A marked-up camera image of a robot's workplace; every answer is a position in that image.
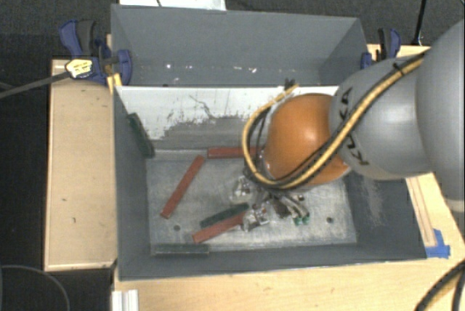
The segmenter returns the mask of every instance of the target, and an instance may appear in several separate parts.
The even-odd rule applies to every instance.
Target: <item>wooden table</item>
[[[419,49],[425,48],[403,47],[401,53]],[[54,61],[53,73],[61,72],[63,63]],[[70,80],[53,84],[47,271],[110,267],[117,257],[111,118],[110,94],[103,86]],[[424,241],[434,241],[431,226],[441,230],[451,247],[449,259],[123,283],[116,276],[114,289],[137,289],[141,311],[412,310],[465,257],[465,244],[434,177],[410,179],[409,186]],[[450,309],[454,284],[440,293],[431,310]]]

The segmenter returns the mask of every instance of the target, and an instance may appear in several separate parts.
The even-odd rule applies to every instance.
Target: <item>yellow cable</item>
[[[337,148],[343,143],[344,139],[346,136],[352,131],[352,129],[355,127],[355,124],[357,123],[358,119],[366,112],[368,107],[373,103],[373,101],[379,97],[384,91],[386,91],[391,85],[393,85],[395,82],[400,80],[402,76],[412,72],[413,70],[417,69],[418,66],[420,66],[422,62],[423,55],[420,56],[417,60],[414,60],[412,63],[406,65],[405,67],[399,69],[398,71],[394,72],[390,77],[388,77],[386,80],[381,82],[379,85],[377,85],[375,88],[373,88],[362,100],[358,108],[355,110],[355,112],[350,116],[350,118],[347,120],[346,124],[343,126],[341,131],[336,135],[336,138],[334,138],[334,141],[329,145],[328,149],[319,157],[319,159],[315,162],[314,165],[312,165],[311,168],[309,168],[303,175],[301,175],[299,178],[296,178],[295,180],[279,186],[280,189],[285,190],[287,188],[291,188],[294,186],[297,186],[301,184],[303,181],[305,181],[308,177],[311,177],[312,174],[314,174],[321,166],[323,166],[328,159],[332,156],[334,152],[336,152]],[[279,102],[282,100],[288,93],[292,92],[295,87],[293,86],[289,90],[285,91],[281,95],[278,95],[274,100],[271,102],[267,103],[266,105],[262,106],[258,110],[256,110],[250,119],[247,121],[246,125],[244,126],[243,133],[242,133],[242,148],[243,148],[243,154],[244,158],[246,160],[246,163],[248,167],[250,168],[251,172],[254,174],[254,176],[262,183],[265,183],[266,185],[277,185],[278,181],[275,181],[273,179],[268,179],[266,178],[263,174],[261,174],[255,167],[254,162],[252,161],[252,158],[250,156],[250,153],[248,151],[248,145],[247,145],[247,135],[248,131],[251,128],[251,125],[255,121],[255,119],[259,116],[260,113],[262,113],[264,110],[268,109],[271,107],[273,104],[276,102]]]

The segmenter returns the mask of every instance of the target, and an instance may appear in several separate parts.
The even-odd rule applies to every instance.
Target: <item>orange object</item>
[[[331,95],[303,94],[286,100],[275,111],[263,154],[264,166],[273,178],[280,179],[293,171],[297,174],[302,170],[299,166],[305,159],[329,139],[331,100]],[[335,155],[309,185],[335,180],[348,168]]]

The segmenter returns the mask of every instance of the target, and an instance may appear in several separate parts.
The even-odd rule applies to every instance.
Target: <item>black carpet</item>
[[[72,18],[93,19],[109,32],[109,7],[116,1],[0,0],[0,82],[21,85],[46,77],[52,57],[66,54],[57,26]],[[228,9],[355,16],[368,42],[377,42],[377,28],[391,27],[404,43],[413,38],[420,7],[420,0],[226,2]],[[423,43],[431,44],[463,17],[459,0],[428,0]],[[0,263],[42,266],[46,176],[47,89],[42,88],[0,101]],[[58,278],[72,310],[109,309],[109,271],[68,272]],[[64,310],[55,292],[47,279],[5,270],[3,311]]]

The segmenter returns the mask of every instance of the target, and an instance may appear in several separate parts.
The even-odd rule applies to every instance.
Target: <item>red stick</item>
[[[250,148],[250,154],[254,155],[256,152],[255,147]],[[238,147],[217,147],[209,148],[207,150],[207,158],[242,158],[244,152],[242,148]]]
[[[245,211],[235,215],[234,217],[227,218],[221,222],[218,222],[210,227],[204,228],[203,230],[197,231],[192,235],[194,243],[199,244],[210,238],[214,238],[226,231],[234,228],[237,225],[242,225],[242,219],[246,214]]]
[[[187,189],[189,188],[190,183],[192,183],[196,174],[201,169],[204,161],[205,158],[199,155],[191,163],[189,169],[186,171],[186,174],[184,174],[184,177],[181,179],[181,182],[179,182],[179,184],[176,187],[176,190],[174,190],[173,194],[171,195],[168,202],[165,204],[163,210],[161,211],[160,215],[163,218],[168,219],[171,216],[171,214],[177,207],[177,204],[181,201],[182,196],[184,196]]]

